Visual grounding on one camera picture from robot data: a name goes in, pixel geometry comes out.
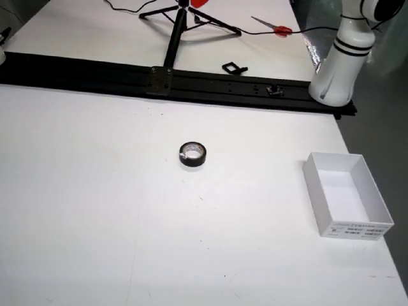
open box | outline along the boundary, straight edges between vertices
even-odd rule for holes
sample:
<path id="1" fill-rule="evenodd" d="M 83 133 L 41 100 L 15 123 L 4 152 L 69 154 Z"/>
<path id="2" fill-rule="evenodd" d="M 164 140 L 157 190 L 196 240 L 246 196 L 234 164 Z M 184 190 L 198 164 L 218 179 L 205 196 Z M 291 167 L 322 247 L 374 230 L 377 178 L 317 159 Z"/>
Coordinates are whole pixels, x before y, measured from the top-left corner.
<path id="1" fill-rule="evenodd" d="M 322 237 L 377 240 L 394 225 L 362 155 L 313 152 L 303 172 Z"/>

black metal rail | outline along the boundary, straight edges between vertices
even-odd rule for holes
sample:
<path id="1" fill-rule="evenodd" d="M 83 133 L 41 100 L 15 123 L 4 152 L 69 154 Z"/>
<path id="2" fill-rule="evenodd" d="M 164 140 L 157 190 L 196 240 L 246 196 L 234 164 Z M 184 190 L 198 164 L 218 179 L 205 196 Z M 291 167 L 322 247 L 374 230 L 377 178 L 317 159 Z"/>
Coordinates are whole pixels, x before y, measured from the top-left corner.
<path id="1" fill-rule="evenodd" d="M 170 78 L 152 84 L 152 70 L 168 71 Z M 209 105 L 241 106 L 328 113 L 337 119 L 355 115 L 352 102 L 334 108 L 314 101 L 308 82 L 235 75 L 218 75 L 163 67 L 143 67 L 34 54 L 6 52 L 0 66 L 0 83 L 30 87 L 93 92 Z M 151 87 L 165 88 L 155 94 Z M 271 86 L 281 93 L 271 95 Z"/>

white tabletop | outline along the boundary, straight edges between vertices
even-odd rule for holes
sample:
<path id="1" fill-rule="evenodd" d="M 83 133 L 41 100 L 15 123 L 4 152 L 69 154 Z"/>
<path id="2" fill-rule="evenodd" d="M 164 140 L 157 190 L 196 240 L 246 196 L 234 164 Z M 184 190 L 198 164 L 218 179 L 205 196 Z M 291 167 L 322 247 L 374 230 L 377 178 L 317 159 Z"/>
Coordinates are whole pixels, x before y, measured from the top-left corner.
<path id="1" fill-rule="evenodd" d="M 121 8 L 137 9 L 145 0 L 112 0 Z M 173 6 L 158 0 L 143 11 Z M 202 9 L 227 24 L 247 31 L 271 31 L 251 15 L 298 30 L 288 0 L 212 0 Z M 175 12 L 169 13 L 175 19 Z M 188 14 L 189 25 L 194 25 Z M 51 0 L 8 44 L 12 52 L 56 55 L 161 66 L 173 24 L 163 15 L 142 21 L 137 15 L 110 9 L 103 0 Z M 253 77 L 310 80 L 314 72 L 303 36 L 276 35 L 231 37 L 229 32 L 206 25 L 183 34 L 175 68 L 225 73 L 221 66 L 235 62 L 249 68 Z"/>
<path id="2" fill-rule="evenodd" d="M 245 11 L 295 23 L 284 0 L 269 1 L 268 12 L 252 2 Z M 69 3 L 48 4 L 9 50 L 163 60 L 165 43 L 148 47 L 158 40 L 137 36 L 136 17 L 94 0 Z M 215 16 L 210 8 L 203 11 Z M 221 15 L 236 25 L 244 19 Z M 54 43 L 42 45 L 47 22 Z M 115 35 L 98 36 L 112 26 Z M 127 43 L 132 35 L 144 42 Z M 115 37 L 126 48 L 95 47 Z M 229 43 L 242 40 L 251 73 L 307 79 L 312 65 L 297 37 L 263 40 L 299 44 L 276 51 L 289 67 L 298 52 L 305 64 L 296 71 L 274 56 L 280 68 L 268 70 L 273 64 L 257 53 L 268 50 L 252 38 Z M 138 53 L 139 45 L 151 52 Z M 204 48 L 211 61 L 196 63 L 186 46 L 190 66 L 179 57 L 176 68 L 220 72 L 210 66 L 217 50 Z M 187 141 L 206 146 L 201 168 L 179 162 Z M 332 116 L 0 86 L 0 143 L 0 305 L 408 305 L 383 239 L 319 236 L 302 166 L 311 151 L 347 152 Z"/>

roll of tape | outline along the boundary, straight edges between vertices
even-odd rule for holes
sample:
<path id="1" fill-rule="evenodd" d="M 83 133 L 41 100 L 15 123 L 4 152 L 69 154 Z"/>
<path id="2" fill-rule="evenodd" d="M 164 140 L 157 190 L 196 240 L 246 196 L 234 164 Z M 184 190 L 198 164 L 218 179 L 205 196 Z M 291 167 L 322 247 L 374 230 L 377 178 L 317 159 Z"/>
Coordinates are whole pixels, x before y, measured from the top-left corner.
<path id="1" fill-rule="evenodd" d="M 201 166 L 206 157 L 206 148 L 198 142 L 187 142 L 180 148 L 180 161 L 188 167 Z"/>

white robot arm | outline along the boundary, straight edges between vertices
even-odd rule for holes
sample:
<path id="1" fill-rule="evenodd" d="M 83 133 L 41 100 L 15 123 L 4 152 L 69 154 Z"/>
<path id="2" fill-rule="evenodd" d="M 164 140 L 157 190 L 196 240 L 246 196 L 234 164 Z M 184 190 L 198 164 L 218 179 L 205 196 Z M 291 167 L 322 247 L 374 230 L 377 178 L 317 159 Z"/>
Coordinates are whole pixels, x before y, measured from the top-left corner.
<path id="1" fill-rule="evenodd" d="M 309 93 L 318 102 L 344 106 L 353 95 L 354 83 L 375 41 L 367 19 L 389 20 L 405 0 L 342 0 L 343 14 L 328 57 L 310 83 Z"/>
<path id="2" fill-rule="evenodd" d="M 6 55 L 1 48 L 2 45 L 6 42 L 7 37 L 10 35 L 11 28 L 8 27 L 3 32 L 0 32 L 0 65 L 6 60 Z"/>

